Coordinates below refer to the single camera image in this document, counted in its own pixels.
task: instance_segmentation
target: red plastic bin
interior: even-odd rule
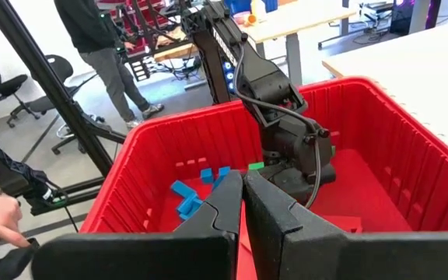
[[[330,129],[336,146],[337,180],[320,189],[314,212],[359,217],[366,233],[448,230],[448,147],[366,79],[299,91],[306,116]],[[175,180],[205,198],[201,169],[246,170],[261,160],[257,124],[240,101],[146,122],[128,136],[81,232],[172,231]],[[242,249],[239,279],[254,278]]]

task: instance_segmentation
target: metal frame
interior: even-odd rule
[[[162,16],[163,18],[167,19],[168,21],[179,24],[168,18],[167,16],[163,15],[161,12],[158,12],[154,9],[153,4],[151,1],[147,1],[147,9],[149,11],[150,16],[153,19],[153,22],[155,26],[150,26],[146,20],[146,18],[142,14],[142,9],[139,7],[139,4],[136,0],[132,2],[132,8],[134,10],[134,16],[138,20],[139,24],[141,26],[136,25],[135,21],[132,20],[132,12],[128,11],[125,8],[125,5],[118,5],[116,7],[117,10],[117,18],[115,20],[122,19],[122,17],[127,17],[127,21],[129,26],[131,27],[131,30],[137,33],[139,37],[143,37],[145,39],[145,42],[148,44],[149,51],[140,51],[135,54],[127,54],[125,57],[127,58],[127,62],[129,63],[129,66],[131,67],[131,70],[135,74],[136,80],[142,81],[143,78],[147,79],[149,78],[149,70],[145,65],[144,58],[153,56],[154,54],[158,54],[164,51],[172,50],[176,47],[180,47],[182,45],[188,44],[189,40],[179,40],[176,38],[172,38],[171,36],[165,34],[163,32],[165,26],[162,26],[159,23],[158,17]],[[156,42],[153,40],[153,35],[159,34],[160,36],[164,36],[167,39],[171,40],[173,43],[168,46],[163,47],[156,47]]]
[[[9,3],[9,0],[0,0],[0,30],[13,46],[16,53],[22,58],[26,67],[31,71],[32,76],[36,77],[36,80],[39,82],[50,101],[54,104],[58,113],[70,127],[94,165],[103,175],[99,178],[64,187],[63,190],[67,194],[74,194],[100,186],[103,183],[104,178],[110,172],[113,162],[103,145],[101,145],[98,136],[119,143],[124,142],[125,136],[115,131],[102,129],[91,122],[89,118],[85,117],[87,114],[84,114],[81,107],[67,93],[65,87],[55,75],[51,66],[47,63],[46,58],[22,20]],[[63,208],[67,205],[84,202],[95,198],[98,191],[99,188],[96,188],[92,191],[70,196],[66,205],[38,209],[33,208],[31,213],[33,215],[39,215]]]

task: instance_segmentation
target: blue block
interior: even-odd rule
[[[196,196],[196,191],[179,180],[175,181],[172,186],[170,186],[170,189],[183,198],[189,198],[193,195]]]
[[[219,176],[217,177],[217,180],[215,180],[212,190],[215,190],[221,184],[224,177],[226,177],[230,171],[231,167],[229,166],[219,168]]]
[[[180,214],[187,214],[193,208],[194,200],[198,199],[196,194],[191,195],[188,198],[185,198],[177,207],[177,211]]]
[[[180,213],[179,218],[183,221],[186,221],[187,219],[191,218],[193,214],[200,208],[200,206],[203,204],[203,201],[195,198],[191,203],[191,210],[188,213]]]
[[[203,184],[212,184],[214,183],[214,174],[212,174],[212,169],[207,168],[200,172],[200,178]]]
[[[190,218],[189,214],[179,214],[179,218],[184,221]]]

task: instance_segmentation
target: green block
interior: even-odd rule
[[[264,168],[264,163],[251,163],[248,166],[248,170],[259,170],[260,168]]]

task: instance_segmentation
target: sneaker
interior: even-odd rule
[[[163,110],[163,108],[164,108],[163,104],[156,104],[156,105],[152,104],[149,106],[148,109],[142,111],[143,118],[145,120],[148,120],[151,116]]]
[[[132,128],[137,127],[140,125],[143,121],[140,120],[133,120],[133,121],[127,121],[125,125],[128,127],[128,130],[130,131]]]

